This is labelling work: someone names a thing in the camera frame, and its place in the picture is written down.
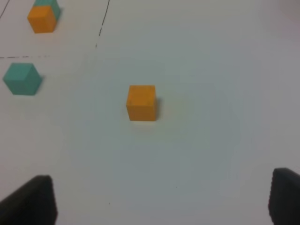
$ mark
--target white table surface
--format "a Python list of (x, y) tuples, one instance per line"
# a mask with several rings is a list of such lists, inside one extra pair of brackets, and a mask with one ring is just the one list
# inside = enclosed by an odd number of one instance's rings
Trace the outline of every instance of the white table surface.
[[(0, 83), (0, 199), (49, 174), (57, 225), (271, 225), (273, 169), (300, 172), (300, 2), (111, 0), (100, 38), (107, 0), (59, 1), (41, 35), (32, 4), (0, 19), (0, 75), (44, 77)], [(158, 121), (129, 121), (131, 84), (156, 86)]]

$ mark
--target orange block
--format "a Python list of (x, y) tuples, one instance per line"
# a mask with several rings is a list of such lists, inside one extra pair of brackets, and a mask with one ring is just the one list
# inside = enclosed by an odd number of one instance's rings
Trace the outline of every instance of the orange block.
[(155, 121), (155, 86), (130, 86), (126, 107), (130, 120)]
[(51, 6), (34, 6), (27, 18), (35, 33), (51, 33), (57, 22)]

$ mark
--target teal block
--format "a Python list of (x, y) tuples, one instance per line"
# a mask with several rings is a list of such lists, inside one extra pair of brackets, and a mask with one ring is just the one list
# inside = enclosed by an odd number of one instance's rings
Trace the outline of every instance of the teal block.
[(35, 95), (42, 78), (32, 63), (12, 63), (3, 81), (14, 95)]
[(51, 6), (56, 21), (60, 18), (60, 7), (57, 0), (36, 0), (34, 6)]

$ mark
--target orange cube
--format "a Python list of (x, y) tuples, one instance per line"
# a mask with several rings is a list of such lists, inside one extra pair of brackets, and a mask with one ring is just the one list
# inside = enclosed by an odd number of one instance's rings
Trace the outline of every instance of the orange cube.
[(126, 107), (130, 120), (155, 121), (155, 86), (130, 86)]
[(27, 18), (35, 33), (51, 33), (57, 22), (51, 6), (34, 6)]

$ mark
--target teal cube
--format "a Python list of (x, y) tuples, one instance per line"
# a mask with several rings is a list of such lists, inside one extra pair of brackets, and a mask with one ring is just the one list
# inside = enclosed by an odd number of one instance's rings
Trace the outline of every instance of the teal cube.
[(12, 63), (3, 81), (14, 95), (35, 95), (42, 78), (32, 63)]
[(56, 21), (60, 18), (60, 7), (57, 0), (36, 0), (34, 6), (51, 6)]

